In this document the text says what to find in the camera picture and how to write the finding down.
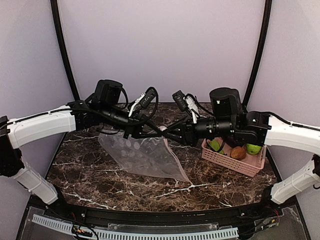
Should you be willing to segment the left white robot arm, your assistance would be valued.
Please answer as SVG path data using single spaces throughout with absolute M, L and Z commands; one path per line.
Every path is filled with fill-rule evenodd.
M 144 138 L 142 129 L 151 122 L 158 108 L 159 94 L 149 87 L 133 103 L 118 107 L 120 95 L 126 95 L 120 82 L 99 80 L 94 93 L 56 109 L 35 115 L 0 118 L 0 174 L 12 178 L 47 205 L 63 203 L 57 187 L 46 181 L 25 160 L 20 148 L 31 142 L 61 133 L 81 131 L 100 124 L 123 130 L 126 136 Z

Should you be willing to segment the pink plastic basket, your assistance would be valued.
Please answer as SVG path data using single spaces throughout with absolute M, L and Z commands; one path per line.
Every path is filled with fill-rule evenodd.
M 204 160 L 215 163 L 222 167 L 236 171 L 249 177 L 254 177 L 260 170 L 264 168 L 267 147 L 263 146 L 258 154 L 250 155 L 246 152 L 246 157 L 242 160 L 237 160 L 230 157 L 232 148 L 225 144 L 223 147 L 224 154 L 220 154 L 210 150 L 206 140 L 203 140 L 202 155 Z

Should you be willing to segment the green toy pear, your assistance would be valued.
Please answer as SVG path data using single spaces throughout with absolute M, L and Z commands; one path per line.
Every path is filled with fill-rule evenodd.
M 206 147 L 216 153 L 222 154 L 224 155 L 225 152 L 222 149 L 222 146 L 220 145 L 220 143 L 216 140 L 210 140 L 206 142 Z

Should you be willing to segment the clear dotted zip bag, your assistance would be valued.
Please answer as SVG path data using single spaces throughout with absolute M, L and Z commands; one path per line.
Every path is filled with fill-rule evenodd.
M 124 138 L 124 132 L 101 133 L 101 147 L 127 173 L 190 182 L 179 158 L 164 137 Z

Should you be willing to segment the brown toy potato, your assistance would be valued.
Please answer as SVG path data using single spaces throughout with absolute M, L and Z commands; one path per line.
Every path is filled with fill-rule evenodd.
M 240 146 L 236 146 L 230 151 L 230 157 L 238 161 L 245 159 L 246 156 L 246 150 Z

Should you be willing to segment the green toy guava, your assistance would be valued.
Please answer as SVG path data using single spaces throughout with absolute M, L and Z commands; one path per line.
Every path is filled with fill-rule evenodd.
M 255 156 L 261 151 L 262 147 L 253 144 L 246 144 L 246 151 L 249 155 Z

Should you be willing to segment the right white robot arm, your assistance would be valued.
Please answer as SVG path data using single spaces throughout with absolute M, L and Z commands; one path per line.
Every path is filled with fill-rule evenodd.
M 282 146 L 313 153 L 307 164 L 287 179 L 267 187 L 263 200 L 283 204 L 289 198 L 320 182 L 320 129 L 287 121 L 272 112 L 242 109 L 237 89 L 220 87 L 209 93 L 212 117 L 193 120 L 187 116 L 163 131 L 165 138 L 182 145 L 200 139 L 231 137 L 238 143 Z

